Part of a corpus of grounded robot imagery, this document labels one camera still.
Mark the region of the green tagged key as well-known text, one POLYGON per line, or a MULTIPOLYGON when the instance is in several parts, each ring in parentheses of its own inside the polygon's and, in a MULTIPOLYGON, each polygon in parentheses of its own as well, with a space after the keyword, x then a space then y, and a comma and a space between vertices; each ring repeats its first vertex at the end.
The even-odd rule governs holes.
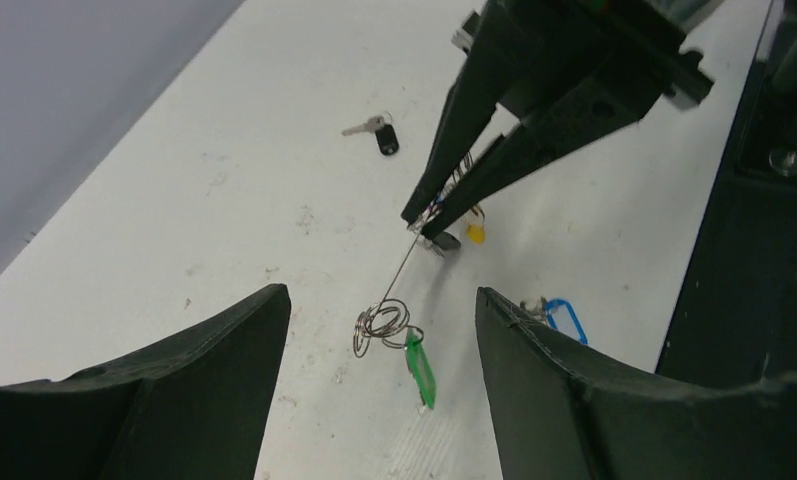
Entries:
POLYGON ((424 332, 420 328, 408 327, 404 355, 408 371, 417 385, 422 404, 428 409, 434 409, 437 382, 424 348, 424 332))

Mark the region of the metal key ring plate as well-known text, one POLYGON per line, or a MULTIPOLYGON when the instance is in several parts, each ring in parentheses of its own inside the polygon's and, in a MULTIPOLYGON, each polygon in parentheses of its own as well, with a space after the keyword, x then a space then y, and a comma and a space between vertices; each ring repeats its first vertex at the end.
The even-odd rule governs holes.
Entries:
POLYGON ((409 345, 421 343, 424 331, 412 323, 412 316, 407 303, 392 295, 411 255, 416 250, 426 250, 443 258, 448 251, 461 247, 455 235, 443 231, 434 239, 422 234, 425 226, 437 219, 445 206, 445 200, 457 187, 459 182, 477 163, 472 153, 467 153, 458 162, 444 186, 435 194, 433 200, 422 210, 408 230, 414 235, 413 242, 407 248, 394 276, 390 280, 384 294, 357 317, 352 334, 352 353, 361 359, 369 351, 373 341, 379 341, 390 349, 406 350, 409 345))

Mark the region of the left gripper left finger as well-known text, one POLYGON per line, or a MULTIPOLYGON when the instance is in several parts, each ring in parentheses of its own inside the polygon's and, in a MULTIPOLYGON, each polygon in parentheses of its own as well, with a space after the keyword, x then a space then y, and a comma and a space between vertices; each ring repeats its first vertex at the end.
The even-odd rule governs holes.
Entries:
POLYGON ((0 479, 251 479, 291 317, 270 284, 60 380, 0 386, 0 479))

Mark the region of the blue tagged key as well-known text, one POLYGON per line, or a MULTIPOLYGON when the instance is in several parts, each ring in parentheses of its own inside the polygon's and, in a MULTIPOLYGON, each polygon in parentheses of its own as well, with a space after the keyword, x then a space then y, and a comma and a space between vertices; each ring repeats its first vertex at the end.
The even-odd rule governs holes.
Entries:
POLYGON ((563 333, 582 345, 588 344, 586 333, 569 301, 563 298, 546 299, 541 297, 522 300, 519 306, 534 323, 563 333))

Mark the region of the yellow tagged key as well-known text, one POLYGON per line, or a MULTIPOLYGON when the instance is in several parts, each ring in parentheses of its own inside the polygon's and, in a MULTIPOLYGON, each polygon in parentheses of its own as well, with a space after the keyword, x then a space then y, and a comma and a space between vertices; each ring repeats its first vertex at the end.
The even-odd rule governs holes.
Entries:
POLYGON ((466 223, 466 235, 469 240, 477 245, 483 245, 486 240, 485 212, 477 204, 472 206, 463 216, 466 223))

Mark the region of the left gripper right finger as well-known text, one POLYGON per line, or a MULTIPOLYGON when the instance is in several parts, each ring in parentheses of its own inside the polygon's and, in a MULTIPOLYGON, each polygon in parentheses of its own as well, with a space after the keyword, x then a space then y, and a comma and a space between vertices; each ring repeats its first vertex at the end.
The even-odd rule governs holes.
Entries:
POLYGON ((475 328, 506 479, 797 479, 797 374, 728 389, 669 379, 489 287, 475 328))

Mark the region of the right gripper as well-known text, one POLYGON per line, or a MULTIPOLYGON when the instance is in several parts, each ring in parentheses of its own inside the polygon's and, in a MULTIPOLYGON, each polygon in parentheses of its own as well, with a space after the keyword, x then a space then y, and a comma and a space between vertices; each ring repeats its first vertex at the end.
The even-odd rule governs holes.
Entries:
POLYGON ((600 68, 500 135, 445 200, 422 234, 434 239, 485 198, 641 120, 662 95, 700 104, 713 80, 703 54, 681 50, 718 1, 488 1, 452 36, 467 58, 449 89, 425 170, 401 218, 413 223, 474 145, 496 105, 538 59, 546 63, 603 51, 639 62, 652 75, 600 68))

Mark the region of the black tagged key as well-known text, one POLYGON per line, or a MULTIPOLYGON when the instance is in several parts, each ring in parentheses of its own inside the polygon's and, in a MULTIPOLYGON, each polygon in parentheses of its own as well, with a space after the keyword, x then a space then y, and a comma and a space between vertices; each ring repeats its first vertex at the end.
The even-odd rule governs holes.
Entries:
POLYGON ((343 136, 369 133, 375 137, 381 155, 392 156, 400 150, 400 143, 393 126, 393 117, 384 112, 369 117, 364 122, 341 131, 343 136))

